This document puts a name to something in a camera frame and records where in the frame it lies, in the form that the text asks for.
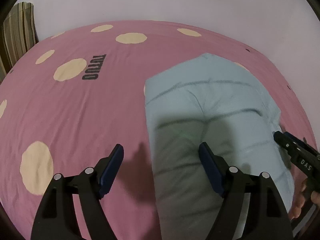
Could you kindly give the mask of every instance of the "cream polka dot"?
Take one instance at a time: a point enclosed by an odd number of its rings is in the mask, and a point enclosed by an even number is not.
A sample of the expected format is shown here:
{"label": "cream polka dot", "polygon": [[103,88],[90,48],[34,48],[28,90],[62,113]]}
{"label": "cream polka dot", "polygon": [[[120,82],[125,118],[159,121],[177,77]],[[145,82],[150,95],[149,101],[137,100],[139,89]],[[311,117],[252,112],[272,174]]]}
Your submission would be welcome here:
{"label": "cream polka dot", "polygon": [[185,35],[188,35],[188,36],[194,36],[194,37],[201,37],[202,35],[200,33],[197,33],[196,31],[193,31],[193,30],[189,30],[189,29],[178,29],[178,32],[181,32]]}
{"label": "cream polka dot", "polygon": [[142,43],[147,39],[147,36],[142,33],[125,33],[116,37],[116,41],[123,44]]}
{"label": "cream polka dot", "polygon": [[53,160],[45,143],[36,141],[25,150],[22,154],[20,174],[30,193],[44,194],[53,176]]}
{"label": "cream polka dot", "polygon": [[57,35],[54,35],[54,36],[52,36],[51,38],[53,39],[53,38],[55,38],[55,37],[58,37],[58,36],[60,36],[60,35],[63,34],[63,33],[65,33],[65,32],[58,33]]}
{"label": "cream polka dot", "polygon": [[36,64],[38,65],[44,62],[47,58],[51,57],[53,53],[54,53],[54,49],[47,51],[40,58],[37,59]]}
{"label": "cream polka dot", "polygon": [[246,71],[249,71],[249,70],[247,70],[244,66],[242,66],[240,63],[237,63],[237,62],[234,62],[234,63],[236,63],[238,66],[244,68]]}
{"label": "cream polka dot", "polygon": [[55,71],[53,78],[56,81],[65,81],[79,75],[87,66],[87,61],[83,58],[76,58],[61,65]]}
{"label": "cream polka dot", "polygon": [[7,100],[3,100],[0,104],[0,118],[2,117],[5,108],[7,107]]}
{"label": "cream polka dot", "polygon": [[101,25],[101,26],[93,28],[91,30],[91,32],[92,33],[99,33],[99,32],[110,30],[112,27],[113,27],[113,25],[105,24],[105,25]]}

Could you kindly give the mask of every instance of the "brown striped cloth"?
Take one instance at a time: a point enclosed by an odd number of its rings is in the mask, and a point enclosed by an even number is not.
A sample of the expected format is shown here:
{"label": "brown striped cloth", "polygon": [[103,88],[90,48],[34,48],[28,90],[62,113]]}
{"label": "brown striped cloth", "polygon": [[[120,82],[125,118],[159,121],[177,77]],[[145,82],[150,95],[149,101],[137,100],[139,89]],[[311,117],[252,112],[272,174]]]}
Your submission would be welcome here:
{"label": "brown striped cloth", "polygon": [[36,35],[33,4],[14,5],[0,29],[0,84],[14,64],[35,44]]}

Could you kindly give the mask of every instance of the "folded garment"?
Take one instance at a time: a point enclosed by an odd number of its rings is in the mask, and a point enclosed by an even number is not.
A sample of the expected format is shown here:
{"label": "folded garment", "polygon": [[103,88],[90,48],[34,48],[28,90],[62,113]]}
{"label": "folded garment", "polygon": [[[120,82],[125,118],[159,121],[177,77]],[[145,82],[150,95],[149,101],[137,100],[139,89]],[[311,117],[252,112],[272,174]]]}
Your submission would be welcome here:
{"label": "folded garment", "polygon": [[[287,211],[294,182],[290,159],[273,141],[280,110],[247,70],[209,53],[146,81],[146,117],[163,240],[205,239],[223,199],[198,157],[200,143],[242,172],[267,171]],[[242,234],[246,194],[234,239]]]}

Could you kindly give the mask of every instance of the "white wall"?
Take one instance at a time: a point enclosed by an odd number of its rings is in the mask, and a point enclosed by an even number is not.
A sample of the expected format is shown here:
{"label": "white wall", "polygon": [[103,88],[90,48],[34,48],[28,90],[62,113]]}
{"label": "white wall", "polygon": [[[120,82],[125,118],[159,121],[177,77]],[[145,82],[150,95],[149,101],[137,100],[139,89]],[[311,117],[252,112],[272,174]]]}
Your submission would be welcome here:
{"label": "white wall", "polygon": [[209,29],[266,55],[290,83],[320,144],[320,22],[306,0],[19,0],[35,5],[39,39],[123,19]]}

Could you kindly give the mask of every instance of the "bed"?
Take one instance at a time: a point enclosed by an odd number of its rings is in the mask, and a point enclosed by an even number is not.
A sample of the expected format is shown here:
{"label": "bed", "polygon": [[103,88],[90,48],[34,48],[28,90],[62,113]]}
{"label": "bed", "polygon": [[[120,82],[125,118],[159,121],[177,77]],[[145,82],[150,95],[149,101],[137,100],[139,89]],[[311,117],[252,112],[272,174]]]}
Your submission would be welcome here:
{"label": "bed", "polygon": [[[53,174],[125,157],[101,205],[118,239],[161,239],[145,115],[145,82],[204,53],[248,71],[281,110],[280,124],[316,148],[307,115],[276,66],[254,48],[203,28],[151,20],[102,22],[50,36],[0,86],[0,200],[25,239]],[[296,186],[304,176],[293,167]],[[75,197],[84,238],[90,239]]]}

